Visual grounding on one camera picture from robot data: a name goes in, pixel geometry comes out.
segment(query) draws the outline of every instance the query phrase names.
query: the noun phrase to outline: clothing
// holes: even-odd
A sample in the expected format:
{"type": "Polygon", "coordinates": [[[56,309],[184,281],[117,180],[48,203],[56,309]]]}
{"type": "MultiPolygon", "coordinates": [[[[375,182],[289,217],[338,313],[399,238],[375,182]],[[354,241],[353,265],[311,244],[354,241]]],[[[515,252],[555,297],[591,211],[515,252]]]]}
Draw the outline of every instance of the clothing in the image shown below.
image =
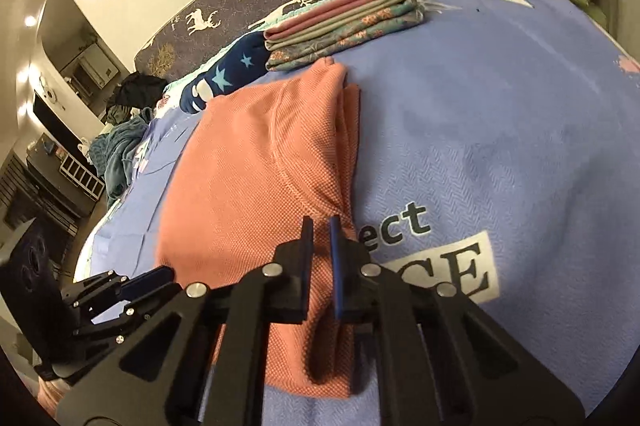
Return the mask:
{"type": "Polygon", "coordinates": [[[390,18],[396,18],[397,16],[405,15],[411,10],[414,10],[417,6],[415,0],[405,0],[402,4],[395,4],[389,8],[383,8],[375,12],[373,15],[366,15],[358,20],[349,22],[341,28],[334,29],[332,32],[328,32],[318,38],[301,42],[300,44],[288,45],[276,51],[273,51],[267,62],[267,69],[274,70],[273,68],[281,63],[295,60],[302,56],[318,52],[332,44],[340,42],[341,40],[355,34],[363,29],[375,26],[377,23],[383,20],[389,20],[390,18]]]}
{"type": "Polygon", "coordinates": [[[318,58],[323,56],[331,56],[337,52],[343,51],[350,47],[355,47],[356,45],[364,44],[369,40],[373,40],[375,38],[380,38],[385,34],[390,34],[396,31],[404,31],[404,29],[412,28],[413,26],[417,26],[424,19],[424,13],[420,9],[414,9],[405,15],[396,16],[396,18],[390,18],[389,20],[383,20],[373,26],[366,27],[365,29],[358,31],[334,44],[328,45],[327,47],[321,48],[317,51],[310,52],[307,55],[300,56],[299,58],[295,58],[294,60],[289,60],[289,56],[283,50],[274,51],[272,54],[276,54],[276,58],[281,60],[280,64],[269,67],[270,71],[290,71],[293,69],[297,69],[299,67],[303,67],[305,65],[309,65],[313,63],[318,58]]]}
{"type": "Polygon", "coordinates": [[[182,90],[180,108],[195,114],[214,96],[230,94],[267,73],[269,51],[261,32],[245,34],[208,71],[198,74],[182,90]]]}
{"type": "Polygon", "coordinates": [[[146,108],[140,115],[114,127],[110,133],[98,135],[89,147],[89,156],[98,176],[104,178],[108,206],[111,206],[131,183],[133,156],[151,119],[153,111],[146,108]]]}
{"type": "Polygon", "coordinates": [[[121,123],[124,123],[131,117],[131,107],[124,105],[114,105],[109,108],[107,112],[107,123],[110,123],[114,127],[121,123]]]}
{"type": "Polygon", "coordinates": [[[155,107],[162,98],[167,82],[162,78],[134,72],[117,86],[107,100],[107,111],[114,105],[124,105],[144,109],[155,107]]]}
{"type": "Polygon", "coordinates": [[[348,22],[352,22],[363,16],[375,13],[376,11],[382,8],[386,8],[387,6],[399,4],[402,1],[403,0],[373,0],[371,2],[368,2],[367,4],[364,4],[363,6],[359,6],[352,10],[349,10],[348,12],[329,18],[324,22],[320,22],[319,24],[311,26],[308,29],[303,29],[303,31],[299,31],[296,34],[285,38],[284,40],[278,40],[277,42],[267,40],[264,45],[269,50],[276,50],[282,47],[286,47],[287,45],[298,44],[299,42],[304,42],[305,40],[310,40],[312,38],[322,36],[327,32],[340,28],[340,26],[343,26],[348,22]]]}
{"type": "Polygon", "coordinates": [[[353,361],[351,327],[338,327],[330,309],[329,218],[340,215],[355,237],[359,90],[343,88],[345,74],[324,58],[295,79],[209,102],[168,188],[156,251],[183,287],[222,287],[270,262],[311,216],[308,318],[271,326],[266,382],[316,397],[347,397],[353,361]]]}
{"type": "Polygon", "coordinates": [[[264,32],[264,37],[269,41],[284,40],[303,29],[310,28],[319,22],[348,12],[371,1],[372,0],[331,0],[330,2],[315,7],[309,12],[283,22],[276,28],[267,29],[264,32]]]}

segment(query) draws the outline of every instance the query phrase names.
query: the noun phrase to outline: folded orange shirt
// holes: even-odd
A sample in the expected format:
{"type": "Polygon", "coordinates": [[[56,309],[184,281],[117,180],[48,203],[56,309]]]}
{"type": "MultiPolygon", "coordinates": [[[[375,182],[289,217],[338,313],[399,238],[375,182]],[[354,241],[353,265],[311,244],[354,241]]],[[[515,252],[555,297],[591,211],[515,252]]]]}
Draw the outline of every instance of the folded orange shirt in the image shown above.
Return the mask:
{"type": "Polygon", "coordinates": [[[300,13],[289,20],[285,20],[275,28],[267,29],[264,32],[266,40],[282,40],[292,34],[295,34],[303,29],[310,28],[328,20],[333,16],[345,13],[358,6],[363,6],[372,0],[329,0],[324,4],[309,10],[305,13],[300,13]]]}
{"type": "Polygon", "coordinates": [[[213,98],[176,167],[156,263],[186,285],[235,283],[314,220],[307,321],[271,326],[266,383],[309,397],[350,394],[353,331],[333,318],[328,220],[354,239],[351,180],[359,89],[321,58],[292,79],[213,98]]]}

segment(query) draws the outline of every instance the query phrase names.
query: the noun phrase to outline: folded towel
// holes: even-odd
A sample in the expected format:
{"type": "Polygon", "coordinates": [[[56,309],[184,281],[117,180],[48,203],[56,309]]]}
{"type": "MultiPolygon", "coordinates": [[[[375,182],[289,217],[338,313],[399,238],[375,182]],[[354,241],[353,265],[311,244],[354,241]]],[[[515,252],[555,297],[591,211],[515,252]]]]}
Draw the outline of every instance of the folded towel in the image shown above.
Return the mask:
{"type": "Polygon", "coordinates": [[[328,45],[323,49],[318,51],[313,51],[305,56],[300,58],[296,58],[295,60],[288,60],[285,53],[277,54],[282,51],[275,51],[271,53],[271,56],[275,55],[276,60],[287,60],[282,61],[280,64],[275,65],[273,67],[269,67],[270,71],[290,71],[293,69],[297,69],[299,67],[303,67],[305,65],[309,65],[313,63],[318,58],[322,58],[323,56],[331,56],[337,52],[343,51],[350,47],[355,47],[356,45],[364,44],[369,40],[373,40],[375,38],[380,38],[385,34],[390,34],[396,31],[402,31],[404,29],[412,28],[413,26],[417,26],[424,19],[424,14],[420,9],[413,10],[402,16],[397,16],[396,18],[392,18],[389,20],[384,20],[375,24],[374,26],[370,26],[370,28],[363,29],[362,31],[358,31],[351,36],[348,36],[342,40],[339,40],[335,44],[328,45]]]}
{"type": "Polygon", "coordinates": [[[370,0],[330,0],[329,2],[324,2],[306,13],[301,13],[294,18],[284,21],[275,28],[267,29],[264,32],[264,37],[269,40],[282,40],[295,32],[309,28],[318,22],[349,11],[369,1],[370,0]]]}
{"type": "Polygon", "coordinates": [[[376,11],[372,15],[365,15],[362,18],[349,22],[338,29],[334,29],[332,32],[328,32],[318,38],[301,42],[300,44],[287,45],[271,53],[269,61],[267,62],[267,68],[275,67],[281,63],[295,60],[301,56],[306,56],[313,52],[318,52],[331,44],[340,42],[341,40],[351,36],[352,34],[362,31],[363,29],[375,26],[377,23],[383,20],[389,20],[390,18],[396,18],[402,16],[417,6],[416,0],[405,0],[402,4],[395,4],[388,8],[383,8],[376,11]]]}
{"type": "Polygon", "coordinates": [[[314,220],[308,319],[271,326],[266,383],[309,397],[350,394],[353,331],[330,308],[328,220],[355,238],[351,180],[359,90],[319,60],[300,76],[217,96],[182,153],[162,207],[156,263],[186,285],[235,283],[314,220]]]}
{"type": "Polygon", "coordinates": [[[298,44],[299,42],[304,42],[305,40],[311,40],[312,38],[316,38],[330,31],[333,31],[334,29],[337,29],[348,22],[352,22],[353,20],[361,18],[365,15],[375,13],[377,10],[386,8],[387,6],[399,4],[402,1],[403,0],[372,0],[371,2],[367,2],[366,4],[353,8],[352,10],[341,13],[340,15],[328,18],[327,20],[315,24],[310,28],[298,31],[297,33],[292,34],[284,40],[278,40],[276,42],[267,40],[264,45],[267,49],[273,51],[282,47],[286,47],[287,45],[298,44]]]}

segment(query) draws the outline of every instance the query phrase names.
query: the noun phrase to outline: light blue cloth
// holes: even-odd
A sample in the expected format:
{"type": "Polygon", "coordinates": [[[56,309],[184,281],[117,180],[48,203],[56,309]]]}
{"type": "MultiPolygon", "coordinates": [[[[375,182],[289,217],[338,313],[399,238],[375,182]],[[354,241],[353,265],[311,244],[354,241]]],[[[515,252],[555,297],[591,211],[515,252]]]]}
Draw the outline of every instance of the light blue cloth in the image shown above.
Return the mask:
{"type": "MultiPolygon", "coordinates": [[[[499,295],[481,306],[591,411],[640,344],[640,76],[567,0],[437,1],[461,9],[335,55],[362,90],[354,223],[383,263],[485,231],[497,279],[476,297],[499,295]]],[[[199,119],[175,113],[98,232],[92,274],[152,266],[165,186],[199,119]]],[[[479,259],[456,264],[467,293],[490,271],[479,259]]],[[[269,388],[265,424],[378,424],[365,380],[347,401],[269,388]]]]}

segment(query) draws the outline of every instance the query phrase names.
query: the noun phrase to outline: screw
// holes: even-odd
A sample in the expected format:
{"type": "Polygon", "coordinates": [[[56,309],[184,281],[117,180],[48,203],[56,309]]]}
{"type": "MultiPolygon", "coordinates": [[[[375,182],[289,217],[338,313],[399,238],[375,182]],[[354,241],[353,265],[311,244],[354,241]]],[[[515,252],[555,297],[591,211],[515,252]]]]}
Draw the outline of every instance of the screw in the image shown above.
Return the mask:
{"type": "Polygon", "coordinates": [[[373,278],[379,276],[382,273],[382,267],[377,263],[366,263],[360,268],[360,272],[367,278],[373,278]]]}
{"type": "Polygon", "coordinates": [[[192,283],[187,287],[187,296],[189,298],[199,298],[200,296],[204,296],[206,294],[207,286],[200,281],[192,283]]]}
{"type": "Polygon", "coordinates": [[[452,296],[456,295],[458,289],[456,289],[456,286],[452,283],[444,281],[438,284],[438,286],[436,287],[436,292],[444,298],[451,298],[452,296]]]}
{"type": "Polygon", "coordinates": [[[271,262],[262,268],[262,274],[269,278],[280,276],[283,272],[282,266],[279,263],[271,262]]]}

